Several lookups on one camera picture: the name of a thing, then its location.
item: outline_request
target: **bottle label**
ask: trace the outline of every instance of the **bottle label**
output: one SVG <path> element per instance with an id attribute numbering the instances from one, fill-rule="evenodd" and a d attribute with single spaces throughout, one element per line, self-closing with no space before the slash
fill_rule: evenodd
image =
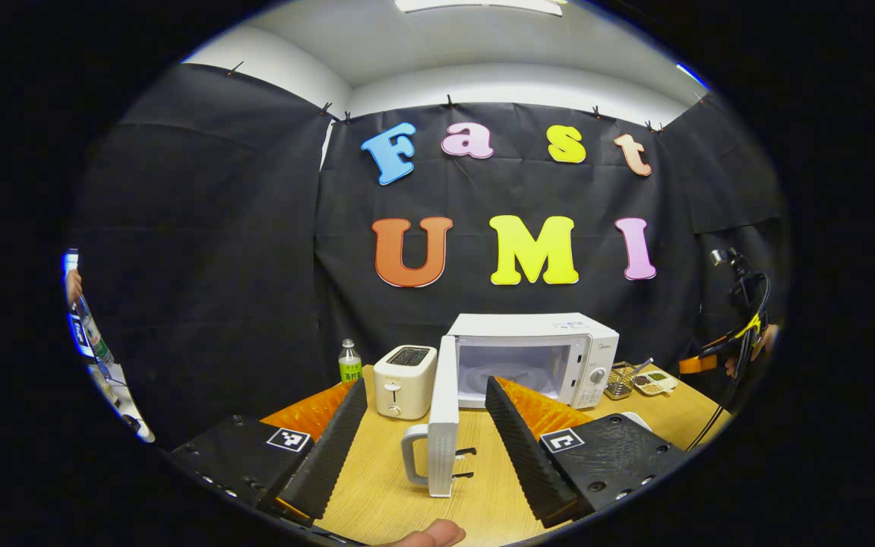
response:
<path id="1" fill-rule="evenodd" d="M 87 333 L 87 342 L 90 342 L 90 346 L 95 346 L 100 342 L 100 332 L 96 331 L 93 318 L 89 315 L 83 318 L 83 330 Z"/>
<path id="2" fill-rule="evenodd" d="M 340 363 L 340 380 L 351 381 L 362 377 L 364 374 L 364 365 L 362 361 L 356 363 Z"/>
<path id="3" fill-rule="evenodd" d="M 107 354 L 110 353 L 110 350 L 107 349 L 107 343 L 100 340 L 99 342 L 91 345 L 93 347 L 93 355 L 100 359 L 101 361 L 106 361 Z"/>

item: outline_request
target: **cable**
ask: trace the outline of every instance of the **cable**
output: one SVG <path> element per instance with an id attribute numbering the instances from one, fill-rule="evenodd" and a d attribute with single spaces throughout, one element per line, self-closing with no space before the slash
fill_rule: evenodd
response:
<path id="1" fill-rule="evenodd" d="M 715 423 L 718 421 L 718 418 L 722 416 L 723 411 L 725 411 L 725 404 L 729 401 L 731 396 L 734 394 L 734 390 L 738 387 L 738 384 L 741 380 L 741 375 L 739 374 L 741 371 L 742 364 L 744 364 L 744 360 L 750 355 L 750 340 L 753 339 L 752 333 L 747 333 L 742 340 L 741 349 L 738 353 L 738 362 L 735 365 L 735 374 L 734 377 L 728 384 L 728 388 L 725 389 L 725 394 L 722 395 L 722 402 L 718 404 L 718 408 L 715 409 L 715 412 L 711 415 L 711 419 L 708 419 L 708 422 L 704 425 L 704 428 L 701 429 L 701 433 L 697 434 L 697 437 L 694 437 L 694 440 L 687 446 L 687 451 L 690 451 L 692 447 L 697 446 L 698 443 L 704 439 L 704 436 L 711 430 L 712 427 L 715 426 Z"/>
<path id="2" fill-rule="evenodd" d="M 758 311 L 754 316 L 761 316 L 764 314 L 765 305 L 768 304 L 768 298 L 772 292 L 772 284 L 768 281 L 768 276 L 764 273 L 755 273 L 750 278 L 757 278 L 758 280 L 765 281 L 765 292 L 763 297 L 761 297 L 761 303 L 758 305 Z M 729 336 L 733 336 L 737 333 L 737 330 L 729 332 L 725 335 L 725 338 Z M 751 329 L 750 331 L 744 333 L 744 339 L 742 339 L 741 349 L 738 353 L 738 361 L 735 363 L 734 377 L 731 379 L 730 384 L 727 389 L 725 389 L 725 393 L 720 398 L 720 402 L 718 404 L 718 408 L 715 409 L 715 412 L 711 415 L 711 419 L 708 419 L 708 422 L 704 425 L 704 428 L 701 429 L 701 433 L 698 433 L 693 441 L 691 441 L 690 446 L 687 447 L 687 450 L 690 451 L 692 447 L 697 446 L 698 443 L 704 438 L 704 436 L 711 430 L 712 427 L 715 426 L 715 423 L 718 421 L 718 418 L 722 415 L 723 410 L 725 409 L 725 405 L 728 404 L 734 396 L 735 389 L 741 382 L 741 371 L 742 367 L 747 364 L 747 360 L 749 360 L 751 350 L 756 346 L 757 343 L 761 341 L 761 328 L 756 327 Z"/>

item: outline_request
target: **white toaster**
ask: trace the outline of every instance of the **white toaster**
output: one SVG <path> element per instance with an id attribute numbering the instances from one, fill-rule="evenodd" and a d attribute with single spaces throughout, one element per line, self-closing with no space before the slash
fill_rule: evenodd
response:
<path id="1" fill-rule="evenodd" d="M 383 416 L 419 419 L 431 408 L 438 350 L 397 346 L 374 365 L 377 411 Z"/>

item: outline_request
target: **ceiling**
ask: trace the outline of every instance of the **ceiling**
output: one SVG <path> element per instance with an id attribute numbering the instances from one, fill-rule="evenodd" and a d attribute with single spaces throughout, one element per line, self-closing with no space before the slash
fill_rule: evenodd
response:
<path id="1" fill-rule="evenodd" d="M 704 87 L 632 29 L 572 1 L 563 17 L 461 6 L 404 14 L 393 0 L 295 0 L 246 21 L 295 44 L 350 84 L 430 68 L 522 62 L 618 77 L 694 104 Z"/>

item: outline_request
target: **ceiling light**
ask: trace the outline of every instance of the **ceiling light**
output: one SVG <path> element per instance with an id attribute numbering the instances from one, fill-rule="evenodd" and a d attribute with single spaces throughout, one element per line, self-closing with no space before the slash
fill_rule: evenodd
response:
<path id="1" fill-rule="evenodd" d="M 562 17 L 560 2 L 555 0 L 393 0 L 403 13 L 410 11 L 430 10 L 431 8 L 451 8 L 456 6 L 500 6 L 504 8 L 520 8 L 522 10 L 539 11 L 543 14 L 553 14 Z"/>
<path id="2" fill-rule="evenodd" d="M 697 82 L 698 84 L 701 84 L 701 87 L 704 87 L 705 90 L 708 89 L 708 86 L 706 86 L 706 85 L 704 84 L 704 82 L 702 82 L 700 79 L 698 79 L 697 76 L 694 76 L 694 74 L 692 74 L 690 70 L 687 70 L 686 68 L 684 68 L 684 66 L 681 65 L 681 63 L 678 63 L 678 69 L 680 69 L 681 72 L 684 72 L 685 74 L 687 74 L 687 76 L 691 76 L 691 77 L 693 77 L 693 79 L 695 80 L 695 82 Z"/>

